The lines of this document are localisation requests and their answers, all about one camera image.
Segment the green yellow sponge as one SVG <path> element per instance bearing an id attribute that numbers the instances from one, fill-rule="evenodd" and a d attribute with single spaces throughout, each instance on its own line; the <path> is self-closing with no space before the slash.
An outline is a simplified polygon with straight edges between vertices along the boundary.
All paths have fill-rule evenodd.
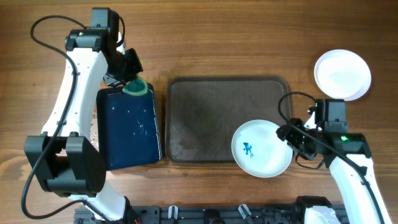
<path id="1" fill-rule="evenodd" d="M 124 86 L 122 91 L 131 96 L 145 95 L 148 91 L 147 82 L 143 78 L 138 77 Z"/>

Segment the white plate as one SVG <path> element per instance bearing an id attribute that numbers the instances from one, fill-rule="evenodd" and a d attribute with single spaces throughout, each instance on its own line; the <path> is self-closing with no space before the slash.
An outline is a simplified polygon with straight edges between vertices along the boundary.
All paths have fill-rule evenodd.
<path id="1" fill-rule="evenodd" d="M 231 152 L 243 171 L 259 178 L 283 173 L 292 162 L 293 150 L 277 137 L 273 122 L 255 119 L 242 124 L 231 140 Z"/>
<path id="2" fill-rule="evenodd" d="M 315 83 L 330 98 L 353 101 L 371 86 L 371 71 L 358 54 L 343 49 L 324 53 L 315 63 Z"/>

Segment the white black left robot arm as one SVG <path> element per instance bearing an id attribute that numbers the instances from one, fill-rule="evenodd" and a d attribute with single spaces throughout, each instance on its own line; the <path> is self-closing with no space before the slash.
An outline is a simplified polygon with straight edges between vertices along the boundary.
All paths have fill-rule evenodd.
<path id="1" fill-rule="evenodd" d="M 129 200 L 106 181 L 102 155 L 90 142 L 90 128 L 101 83 L 122 86 L 128 95 L 147 93 L 134 49 L 125 49 L 125 25 L 110 8 L 95 7 L 91 24 L 73 29 L 61 54 L 65 75 L 52 114 L 38 136 L 28 136 L 24 151 L 31 165 L 28 181 L 42 190 L 81 203 L 98 222 L 139 223 Z"/>

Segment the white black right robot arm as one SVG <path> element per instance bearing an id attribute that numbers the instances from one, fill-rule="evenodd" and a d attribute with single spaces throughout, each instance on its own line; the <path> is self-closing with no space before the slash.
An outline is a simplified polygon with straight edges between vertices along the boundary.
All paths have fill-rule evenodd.
<path id="1" fill-rule="evenodd" d="M 350 223 L 390 223 L 374 173 L 369 144 L 361 133 L 350 133 L 344 100 L 318 99 L 309 108 L 312 128 L 299 118 L 286 118 L 276 131 L 300 157 L 323 165 L 334 178 Z"/>

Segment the black water basin tray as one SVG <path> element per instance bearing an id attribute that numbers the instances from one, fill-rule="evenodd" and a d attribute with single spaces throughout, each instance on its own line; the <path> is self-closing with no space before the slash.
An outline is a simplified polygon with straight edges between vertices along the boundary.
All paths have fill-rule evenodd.
<path id="1" fill-rule="evenodd" d="M 104 88 L 96 97 L 98 144 L 107 170 L 143 166 L 162 158 L 154 89 L 132 96 L 121 87 Z"/>

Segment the dark grey serving tray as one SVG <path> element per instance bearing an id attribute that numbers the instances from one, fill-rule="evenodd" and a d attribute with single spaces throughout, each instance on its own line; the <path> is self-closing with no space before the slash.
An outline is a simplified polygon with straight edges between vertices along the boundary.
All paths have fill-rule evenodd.
<path id="1" fill-rule="evenodd" d="M 179 164 L 232 163 L 231 140 L 255 119 L 282 126 L 289 92 L 279 76 L 178 77 L 167 87 L 165 155 Z"/>

